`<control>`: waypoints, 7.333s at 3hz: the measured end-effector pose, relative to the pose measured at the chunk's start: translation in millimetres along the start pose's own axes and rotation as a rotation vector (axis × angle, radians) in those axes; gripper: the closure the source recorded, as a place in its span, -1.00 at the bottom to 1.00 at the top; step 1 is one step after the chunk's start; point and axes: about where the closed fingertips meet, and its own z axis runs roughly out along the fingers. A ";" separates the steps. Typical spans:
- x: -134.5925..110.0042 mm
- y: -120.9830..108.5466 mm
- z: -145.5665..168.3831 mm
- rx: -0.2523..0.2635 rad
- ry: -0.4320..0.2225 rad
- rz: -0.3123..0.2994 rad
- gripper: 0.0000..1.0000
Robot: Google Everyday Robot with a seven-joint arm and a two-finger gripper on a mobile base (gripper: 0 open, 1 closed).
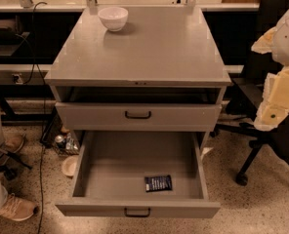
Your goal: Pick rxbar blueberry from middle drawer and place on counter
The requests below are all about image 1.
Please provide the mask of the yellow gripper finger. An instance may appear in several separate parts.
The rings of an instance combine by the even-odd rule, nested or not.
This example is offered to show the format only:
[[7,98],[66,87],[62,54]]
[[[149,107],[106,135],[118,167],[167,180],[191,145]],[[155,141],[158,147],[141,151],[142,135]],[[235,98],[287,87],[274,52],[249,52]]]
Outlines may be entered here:
[[273,36],[276,32],[276,28],[272,27],[266,33],[264,33],[251,47],[251,50],[258,54],[266,54],[272,51]]
[[289,114],[289,66],[277,74],[269,73],[265,80],[263,101],[261,102],[254,127],[260,131],[270,131]]

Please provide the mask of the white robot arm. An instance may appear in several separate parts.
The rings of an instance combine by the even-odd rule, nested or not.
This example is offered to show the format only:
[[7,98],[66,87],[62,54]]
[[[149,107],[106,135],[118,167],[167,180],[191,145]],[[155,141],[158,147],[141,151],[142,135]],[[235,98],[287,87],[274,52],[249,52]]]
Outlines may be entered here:
[[269,29],[251,47],[255,53],[271,53],[274,61],[283,65],[277,74],[268,74],[254,127],[271,131],[289,114],[289,9],[275,27]]

